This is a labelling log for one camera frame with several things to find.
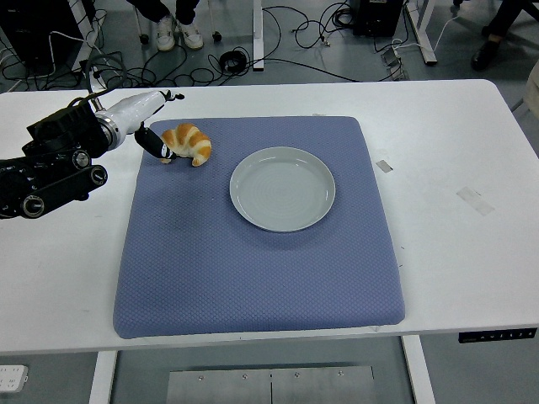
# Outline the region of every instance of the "ceramic plate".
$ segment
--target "ceramic plate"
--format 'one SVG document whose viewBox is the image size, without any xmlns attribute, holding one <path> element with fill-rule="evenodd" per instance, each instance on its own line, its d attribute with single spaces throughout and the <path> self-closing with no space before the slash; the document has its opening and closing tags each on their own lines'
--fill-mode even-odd
<svg viewBox="0 0 539 404">
<path fill-rule="evenodd" d="M 259 150 L 232 173 L 237 211 L 268 231 L 298 231 L 322 219 L 335 199 L 334 177 L 312 154 L 291 147 Z"/>
</svg>

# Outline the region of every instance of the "blue mat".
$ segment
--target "blue mat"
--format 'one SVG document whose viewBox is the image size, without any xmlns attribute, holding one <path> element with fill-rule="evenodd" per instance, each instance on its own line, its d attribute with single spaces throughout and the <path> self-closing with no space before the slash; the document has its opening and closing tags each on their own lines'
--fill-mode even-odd
<svg viewBox="0 0 539 404">
<path fill-rule="evenodd" d="M 180 121 L 161 121 L 161 134 Z M 189 120 L 213 153 L 168 165 L 145 153 L 120 266 L 114 326 L 122 338 L 396 324 L 404 303 L 366 144 L 348 117 Z M 234 168 L 265 147 L 326 163 L 334 205 L 314 226 L 264 231 L 229 196 Z"/>
</svg>

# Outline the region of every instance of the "person's leg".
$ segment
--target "person's leg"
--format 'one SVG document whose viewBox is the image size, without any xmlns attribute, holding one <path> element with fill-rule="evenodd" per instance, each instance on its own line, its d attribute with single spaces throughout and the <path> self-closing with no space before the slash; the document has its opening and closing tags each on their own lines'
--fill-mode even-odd
<svg viewBox="0 0 539 404">
<path fill-rule="evenodd" d="M 539 0 L 524 0 L 522 9 L 530 14 L 536 21 L 539 21 L 539 9 L 532 3 L 539 3 Z"/>
<path fill-rule="evenodd" d="M 134 5 L 144 17 L 154 23 L 158 23 L 163 17 L 170 14 L 167 6 L 160 0 L 127 0 L 127 2 Z"/>
<path fill-rule="evenodd" d="M 510 26 L 522 11 L 528 0 L 503 0 L 498 12 L 489 25 L 483 28 L 482 34 L 488 35 L 488 40 L 472 57 L 472 69 L 482 71 L 498 53 L 499 44 L 507 34 Z"/>
<path fill-rule="evenodd" d="M 195 8 L 198 3 L 199 0 L 176 0 L 176 19 L 179 21 L 184 42 L 195 50 L 204 46 L 202 35 L 195 24 Z"/>
<path fill-rule="evenodd" d="M 176 0 L 176 19 L 180 24 L 189 25 L 195 19 L 195 8 L 199 0 Z"/>
<path fill-rule="evenodd" d="M 522 11 L 524 2 L 522 0 L 504 0 L 499 6 L 498 12 L 490 21 L 488 32 L 491 35 L 505 37 L 510 26 Z"/>
<path fill-rule="evenodd" d="M 147 19 L 157 23 L 157 49 L 170 51 L 174 48 L 174 18 L 160 0 L 127 0 Z"/>
</svg>

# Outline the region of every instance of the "table leg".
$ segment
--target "table leg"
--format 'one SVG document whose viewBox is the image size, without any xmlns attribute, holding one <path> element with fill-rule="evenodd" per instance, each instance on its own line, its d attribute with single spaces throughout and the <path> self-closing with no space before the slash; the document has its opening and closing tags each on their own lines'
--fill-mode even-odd
<svg viewBox="0 0 539 404">
<path fill-rule="evenodd" d="M 430 384 L 429 371 L 424 360 L 423 347 L 419 335 L 403 335 L 404 356 L 408 365 L 410 383 L 417 404 L 435 404 L 435 395 Z"/>
<path fill-rule="evenodd" d="M 116 356 L 117 351 L 101 351 L 98 353 L 88 404 L 109 404 L 115 376 Z"/>
<path fill-rule="evenodd" d="M 253 0 L 253 70 L 264 70 L 264 31 L 262 19 L 262 0 Z"/>
<path fill-rule="evenodd" d="M 424 62 L 433 66 L 436 64 L 436 56 L 430 45 L 429 37 L 427 36 L 426 29 L 432 15 L 432 10 L 435 7 L 435 0 L 424 0 L 423 6 L 420 10 L 417 9 L 416 3 L 408 3 L 406 9 L 408 10 L 408 16 L 412 22 L 415 36 L 420 45 L 421 53 L 423 54 Z"/>
<path fill-rule="evenodd" d="M 85 39 L 83 45 L 78 51 L 77 58 L 73 62 L 72 70 L 79 69 L 80 62 L 85 61 L 89 58 L 90 53 L 92 52 L 93 45 L 95 44 L 99 30 L 103 25 L 104 17 L 106 12 L 104 10 L 98 10 L 95 13 L 95 18 L 93 21 L 90 21 L 86 18 L 86 10 L 84 9 L 83 3 L 77 0 L 70 0 L 69 5 L 71 7 L 73 16 L 76 21 L 80 21 L 78 28 L 81 31 L 81 35 Z"/>
</svg>

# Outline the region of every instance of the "metal floor panel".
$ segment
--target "metal floor panel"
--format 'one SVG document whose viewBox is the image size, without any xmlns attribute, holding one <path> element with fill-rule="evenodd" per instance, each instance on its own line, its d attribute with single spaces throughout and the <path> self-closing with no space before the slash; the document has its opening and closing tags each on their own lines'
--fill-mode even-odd
<svg viewBox="0 0 539 404">
<path fill-rule="evenodd" d="M 371 366 L 170 372 L 167 404 L 376 404 Z"/>
</svg>

